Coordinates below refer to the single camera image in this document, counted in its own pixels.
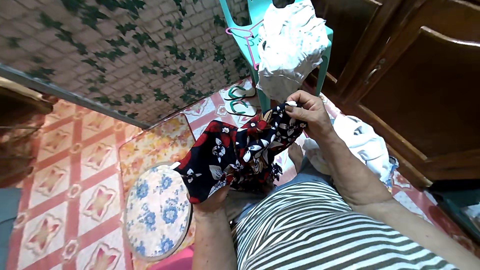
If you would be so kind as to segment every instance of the flip-flop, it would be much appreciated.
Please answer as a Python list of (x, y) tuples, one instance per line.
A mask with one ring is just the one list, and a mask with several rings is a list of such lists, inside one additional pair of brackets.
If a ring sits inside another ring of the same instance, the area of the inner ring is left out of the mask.
[(225, 109), (230, 114), (253, 117), (257, 114), (257, 107), (247, 104), (243, 100), (234, 100), (225, 104)]
[(252, 86), (249, 80), (246, 80), (243, 86), (232, 86), (228, 90), (222, 90), (220, 96), (225, 101), (236, 100), (240, 98), (250, 98), (257, 94), (257, 90)]

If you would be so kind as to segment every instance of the finger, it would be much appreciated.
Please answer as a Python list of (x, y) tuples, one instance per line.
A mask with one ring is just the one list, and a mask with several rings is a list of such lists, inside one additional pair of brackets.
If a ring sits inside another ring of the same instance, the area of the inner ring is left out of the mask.
[(297, 92), (291, 94), (288, 98), (287, 101), (295, 101), (298, 104), (302, 105), (302, 108), (304, 109), (310, 109), (310, 107), (315, 104), (315, 96), (303, 91), (303, 90), (298, 90)]
[(311, 112), (298, 107), (285, 106), (285, 112), (291, 117), (297, 120), (308, 122), (311, 120)]

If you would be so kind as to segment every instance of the pink hanger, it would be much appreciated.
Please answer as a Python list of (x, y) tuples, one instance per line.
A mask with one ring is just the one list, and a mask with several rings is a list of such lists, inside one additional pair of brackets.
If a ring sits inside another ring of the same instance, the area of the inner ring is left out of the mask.
[(229, 31), (230, 29), (234, 29), (234, 30), (240, 30), (240, 31), (245, 31), (245, 32), (248, 32), (250, 33), (248, 36), (244, 36), (244, 38), (247, 40), (247, 47), (248, 47), (248, 51), (250, 52), (250, 57), (252, 58), (252, 63), (253, 63), (253, 68), (255, 70), (258, 70), (258, 66), (260, 65), (260, 63), (255, 63), (255, 59), (253, 58), (253, 53), (252, 53), (252, 48), (250, 47), (250, 42), (248, 41), (248, 38), (249, 37), (252, 37), (253, 36), (253, 32), (252, 32), (252, 29), (254, 29), (257, 25), (259, 25), (261, 22), (263, 22), (263, 20), (257, 22), (254, 26), (252, 26), (250, 29), (241, 29), (241, 28), (235, 28), (235, 27), (229, 27), (227, 29), (225, 29), (225, 32), (229, 35), (233, 35), (233, 33), (231, 31)]

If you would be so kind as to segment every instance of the foot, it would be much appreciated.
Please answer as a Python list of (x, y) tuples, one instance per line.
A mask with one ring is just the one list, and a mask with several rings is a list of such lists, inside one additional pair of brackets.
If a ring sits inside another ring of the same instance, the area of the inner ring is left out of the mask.
[(295, 165), (297, 173), (299, 173), (301, 161), (303, 160), (303, 152), (297, 143), (293, 143), (288, 147), (288, 157), (292, 160), (293, 165)]

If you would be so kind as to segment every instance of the ivy wallpaper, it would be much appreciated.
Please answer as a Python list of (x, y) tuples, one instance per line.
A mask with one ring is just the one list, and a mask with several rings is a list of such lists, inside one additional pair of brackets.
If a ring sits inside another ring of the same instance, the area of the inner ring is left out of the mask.
[(2, 0), (0, 62), (152, 125), (247, 76), (226, 27), (218, 0)]

